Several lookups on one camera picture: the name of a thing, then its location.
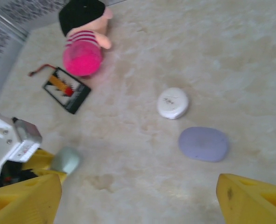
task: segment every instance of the white compact case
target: white compact case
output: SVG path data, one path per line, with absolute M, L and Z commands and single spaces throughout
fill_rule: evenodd
M 162 92 L 157 102 L 157 110 L 165 118 L 176 119 L 185 114 L 189 99 L 179 88 L 169 88 Z

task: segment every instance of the marble floor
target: marble floor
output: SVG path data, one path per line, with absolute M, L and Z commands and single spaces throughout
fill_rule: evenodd
M 221 173 L 276 184 L 276 0 L 127 0 L 112 6 L 102 68 L 76 115 L 41 86 L 62 67 L 57 23 L 32 32 L 0 95 L 0 112 L 36 124 L 42 148 L 82 155 L 63 184 L 55 224 L 220 224 Z M 169 87 L 191 99 L 167 120 L 156 100 Z M 217 163 L 189 159 L 177 139 L 191 126 L 222 130 Z

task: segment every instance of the purple soap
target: purple soap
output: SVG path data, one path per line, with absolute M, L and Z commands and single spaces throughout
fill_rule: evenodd
M 226 135 L 214 128 L 190 127 L 178 140 L 180 150 L 188 157 L 207 162 L 222 160 L 229 148 Z

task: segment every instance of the pale green object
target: pale green object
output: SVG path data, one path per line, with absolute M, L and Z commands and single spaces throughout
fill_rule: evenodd
M 69 175 L 79 166 L 80 158 L 79 153 L 75 149 L 64 147 L 55 155 L 50 169 Z

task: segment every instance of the plush toy doll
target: plush toy doll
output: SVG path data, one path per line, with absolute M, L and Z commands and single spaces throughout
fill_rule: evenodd
M 101 48 L 110 49 L 106 36 L 112 11 L 98 0 L 70 0 L 59 12 L 63 34 L 67 37 L 63 53 L 66 70 L 75 76 L 95 73 L 103 60 Z

